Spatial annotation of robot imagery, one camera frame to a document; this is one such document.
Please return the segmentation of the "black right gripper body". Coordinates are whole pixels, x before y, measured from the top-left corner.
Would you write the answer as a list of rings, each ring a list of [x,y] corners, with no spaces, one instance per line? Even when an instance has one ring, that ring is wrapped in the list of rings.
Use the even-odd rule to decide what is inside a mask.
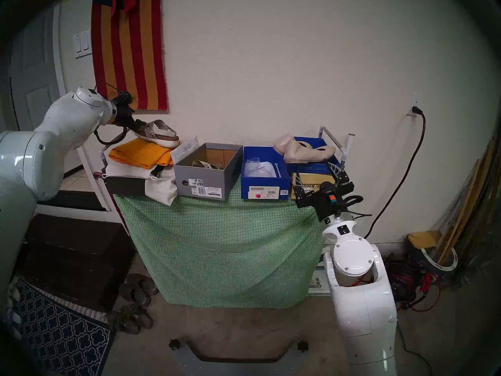
[[[352,193],[354,188],[334,187],[331,182],[320,184],[318,191],[309,191],[303,199],[295,199],[299,209],[312,207],[319,222],[334,215],[339,218],[343,212],[349,212],[348,208],[363,201],[360,195],[346,195]]]

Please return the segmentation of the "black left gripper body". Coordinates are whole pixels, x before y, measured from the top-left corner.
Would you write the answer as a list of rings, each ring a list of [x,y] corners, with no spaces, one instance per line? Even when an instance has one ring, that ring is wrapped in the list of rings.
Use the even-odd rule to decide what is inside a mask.
[[[137,123],[133,118],[134,110],[130,107],[132,102],[132,100],[113,100],[113,105],[116,108],[113,125],[136,131]]]

